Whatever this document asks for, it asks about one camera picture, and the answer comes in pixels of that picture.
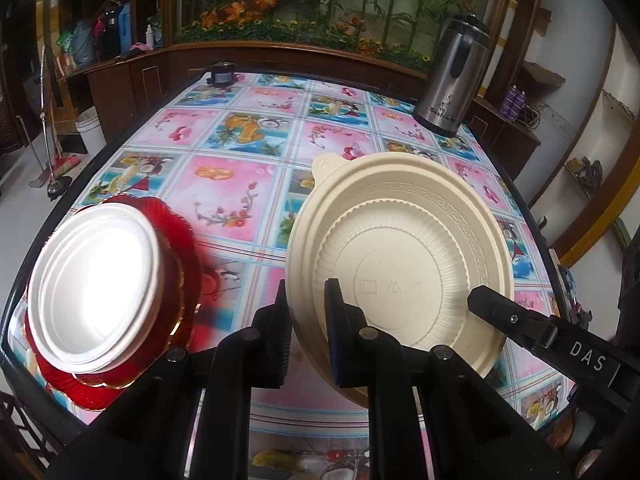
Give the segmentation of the large white foam bowl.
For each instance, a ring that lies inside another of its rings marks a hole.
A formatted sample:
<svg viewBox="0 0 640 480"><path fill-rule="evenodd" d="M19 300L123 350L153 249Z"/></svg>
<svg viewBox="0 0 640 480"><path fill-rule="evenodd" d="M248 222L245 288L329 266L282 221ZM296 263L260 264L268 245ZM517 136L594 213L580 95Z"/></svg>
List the large white foam bowl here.
<svg viewBox="0 0 640 480"><path fill-rule="evenodd" d="M44 244L27 292L40 354L70 374L106 372L134 355L160 310L163 248L133 206L89 206Z"/></svg>

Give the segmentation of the dark wooden cabinet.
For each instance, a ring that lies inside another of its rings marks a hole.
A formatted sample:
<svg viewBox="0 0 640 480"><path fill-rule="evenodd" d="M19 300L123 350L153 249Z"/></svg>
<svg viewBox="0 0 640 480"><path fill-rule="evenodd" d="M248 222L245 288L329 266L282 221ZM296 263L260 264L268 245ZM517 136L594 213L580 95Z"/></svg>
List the dark wooden cabinet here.
<svg viewBox="0 0 640 480"><path fill-rule="evenodd" d="M529 40L539 0L498 0L487 24L497 35L511 1L518 40ZM204 73L230 61L249 70L269 70L353 82L414 100L427 70L410 70L354 52L275 41L176 39L176 0L36 0L40 44L53 50L65 113L94 106L108 138Z"/></svg>

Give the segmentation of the wall shelf unit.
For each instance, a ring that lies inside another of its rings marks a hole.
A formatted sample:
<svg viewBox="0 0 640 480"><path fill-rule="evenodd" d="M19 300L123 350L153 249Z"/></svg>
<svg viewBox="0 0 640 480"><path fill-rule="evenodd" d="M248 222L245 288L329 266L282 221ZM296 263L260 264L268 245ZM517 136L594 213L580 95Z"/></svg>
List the wall shelf unit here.
<svg viewBox="0 0 640 480"><path fill-rule="evenodd" d="M542 234L563 266L574 266L603 237L618 240L617 223L632 232L639 218L639 61L620 26L574 140L528 201Z"/></svg>

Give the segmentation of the stainless steel thermos jug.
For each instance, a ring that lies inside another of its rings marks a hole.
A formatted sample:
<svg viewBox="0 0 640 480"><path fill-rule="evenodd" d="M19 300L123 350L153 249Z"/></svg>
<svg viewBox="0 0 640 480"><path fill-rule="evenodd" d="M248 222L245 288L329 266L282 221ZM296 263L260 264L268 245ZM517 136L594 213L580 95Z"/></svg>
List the stainless steel thermos jug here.
<svg viewBox="0 0 640 480"><path fill-rule="evenodd" d="M490 45L489 30L475 14L450 18L412 112L421 126L447 138L457 134L480 88Z"/></svg>

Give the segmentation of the small beige plastic bowl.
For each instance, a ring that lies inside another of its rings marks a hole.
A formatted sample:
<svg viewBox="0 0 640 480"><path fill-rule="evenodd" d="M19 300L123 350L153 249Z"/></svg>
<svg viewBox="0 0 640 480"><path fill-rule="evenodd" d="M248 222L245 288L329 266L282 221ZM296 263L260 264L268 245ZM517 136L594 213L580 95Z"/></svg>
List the small beige plastic bowl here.
<svg viewBox="0 0 640 480"><path fill-rule="evenodd" d="M446 344L480 376L498 361L503 334L469 311L485 285L514 296L510 252L484 200L427 158L322 154L314 189L288 240L285 286L294 330L320 376L332 379L324 284L335 278L369 325L401 344Z"/></svg>

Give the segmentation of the colourful patterned tablecloth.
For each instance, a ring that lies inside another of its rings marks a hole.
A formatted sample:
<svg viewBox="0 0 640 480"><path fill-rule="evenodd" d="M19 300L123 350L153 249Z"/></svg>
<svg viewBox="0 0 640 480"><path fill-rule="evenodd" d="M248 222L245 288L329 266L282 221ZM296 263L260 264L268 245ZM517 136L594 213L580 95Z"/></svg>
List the colourful patterned tablecloth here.
<svg viewBox="0 0 640 480"><path fill-rule="evenodd" d="M230 89L205 76L164 105L98 162L63 206L63 219L108 198L155 196L189 221L203 270L189 349L216 346L270 304L285 271L294 221L314 188L311 163L408 153L452 170L485 201L512 256L515 301L558 314L549 274L514 192L486 148L463 125L444 138L413 120L412 105L382 94L299 76L239 73ZM78 405L40 370L26 337L26 292L9 319L10 382L56 444L100 414ZM314 370L295 337L280 390L254 390L248 474L252 479L367 479L366 412ZM573 383L509 341L486 377L534 429L559 416Z"/></svg>

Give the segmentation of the small black jar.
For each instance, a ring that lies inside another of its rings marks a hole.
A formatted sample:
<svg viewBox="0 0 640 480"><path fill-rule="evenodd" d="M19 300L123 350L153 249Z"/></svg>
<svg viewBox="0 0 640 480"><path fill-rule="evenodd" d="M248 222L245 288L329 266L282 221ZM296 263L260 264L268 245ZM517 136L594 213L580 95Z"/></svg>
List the small black jar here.
<svg viewBox="0 0 640 480"><path fill-rule="evenodd" d="M235 82L235 64L230 61L218 61L210 64L206 82L215 88L228 88Z"/></svg>

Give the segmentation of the white plastic bucket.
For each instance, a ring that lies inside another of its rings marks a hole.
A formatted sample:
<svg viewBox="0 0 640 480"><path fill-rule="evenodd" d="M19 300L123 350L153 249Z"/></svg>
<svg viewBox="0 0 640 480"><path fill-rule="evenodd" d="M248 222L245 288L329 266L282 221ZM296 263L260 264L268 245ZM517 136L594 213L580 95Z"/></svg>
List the white plastic bucket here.
<svg viewBox="0 0 640 480"><path fill-rule="evenodd" d="M76 118L75 125L87 154L91 157L96 156L106 145L96 108L92 106L80 113Z"/></svg>

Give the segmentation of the red glass plate with sticker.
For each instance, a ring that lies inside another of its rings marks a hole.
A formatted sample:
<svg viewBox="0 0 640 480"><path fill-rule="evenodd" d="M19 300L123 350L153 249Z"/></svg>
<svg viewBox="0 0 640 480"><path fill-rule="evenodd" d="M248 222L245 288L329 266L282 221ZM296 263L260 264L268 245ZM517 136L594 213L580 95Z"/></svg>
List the red glass plate with sticker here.
<svg viewBox="0 0 640 480"><path fill-rule="evenodd" d="M164 286L160 310L142 346L128 360L93 374L70 374L58 370L37 350L27 321L27 292L24 333L32 350L32 368L44 383L67 400L89 411L107 408L165 351L188 344L200 296L202 270L196 255L194 233L189 222L155 197L123 195L103 203L121 203L139 209L148 218L163 248Z"/></svg>

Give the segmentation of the flower mural panel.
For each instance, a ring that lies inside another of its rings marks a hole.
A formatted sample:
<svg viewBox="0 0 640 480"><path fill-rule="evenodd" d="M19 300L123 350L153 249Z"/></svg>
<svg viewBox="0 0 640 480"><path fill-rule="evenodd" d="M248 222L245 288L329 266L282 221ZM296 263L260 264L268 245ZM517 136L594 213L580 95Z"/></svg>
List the flower mural panel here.
<svg viewBox="0 0 640 480"><path fill-rule="evenodd" d="M491 23L498 0L176 0L176 39L306 44L428 69L446 25L473 13Z"/></svg>

